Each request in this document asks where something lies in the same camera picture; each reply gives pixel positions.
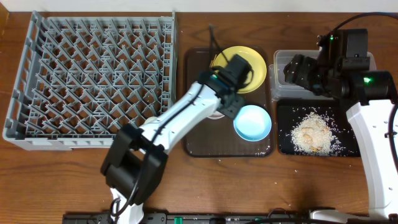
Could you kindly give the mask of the light blue bowl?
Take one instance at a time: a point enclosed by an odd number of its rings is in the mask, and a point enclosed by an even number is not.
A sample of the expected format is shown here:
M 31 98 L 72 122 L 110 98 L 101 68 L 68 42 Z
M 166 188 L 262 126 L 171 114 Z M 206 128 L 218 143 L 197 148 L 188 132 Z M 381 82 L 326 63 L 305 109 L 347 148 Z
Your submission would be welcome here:
M 260 106 L 243 106 L 233 120 L 233 127 L 245 141 L 256 142 L 265 139 L 271 132 L 272 120 L 269 113 Z

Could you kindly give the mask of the pale green cup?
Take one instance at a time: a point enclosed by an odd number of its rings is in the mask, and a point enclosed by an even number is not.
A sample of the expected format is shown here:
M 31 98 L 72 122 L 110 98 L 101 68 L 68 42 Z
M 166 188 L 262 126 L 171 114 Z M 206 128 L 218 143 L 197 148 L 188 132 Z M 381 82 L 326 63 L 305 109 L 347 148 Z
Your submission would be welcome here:
M 144 124 L 147 124 L 147 123 L 152 123 L 152 122 L 157 122 L 157 117 L 156 116 L 152 116 L 152 117 L 150 117 L 150 118 L 147 118 L 146 120 L 145 120 L 145 122 L 144 122 Z

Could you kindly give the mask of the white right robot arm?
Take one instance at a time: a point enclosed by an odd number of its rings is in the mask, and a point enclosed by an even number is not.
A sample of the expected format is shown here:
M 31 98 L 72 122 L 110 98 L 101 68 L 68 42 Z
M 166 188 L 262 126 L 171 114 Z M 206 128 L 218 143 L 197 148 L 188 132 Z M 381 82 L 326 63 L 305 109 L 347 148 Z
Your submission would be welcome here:
M 397 90 L 392 75 L 371 70 L 367 29 L 318 38 L 317 58 L 296 54 L 285 81 L 334 98 L 356 137 L 366 174 L 369 223 L 397 223 Z

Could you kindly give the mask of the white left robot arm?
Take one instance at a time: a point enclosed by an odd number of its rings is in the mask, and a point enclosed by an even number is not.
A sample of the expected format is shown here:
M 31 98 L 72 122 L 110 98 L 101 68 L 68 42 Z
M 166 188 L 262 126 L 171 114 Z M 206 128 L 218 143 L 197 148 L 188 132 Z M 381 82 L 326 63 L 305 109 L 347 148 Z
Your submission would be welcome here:
M 143 219 L 143 203 L 159 186 L 170 151 L 214 112 L 235 118 L 244 106 L 238 90 L 246 86 L 252 71 L 249 62 L 235 54 L 224 67 L 201 72 L 164 114 L 138 128 L 127 124 L 118 131 L 100 169 L 113 195 L 111 223 Z

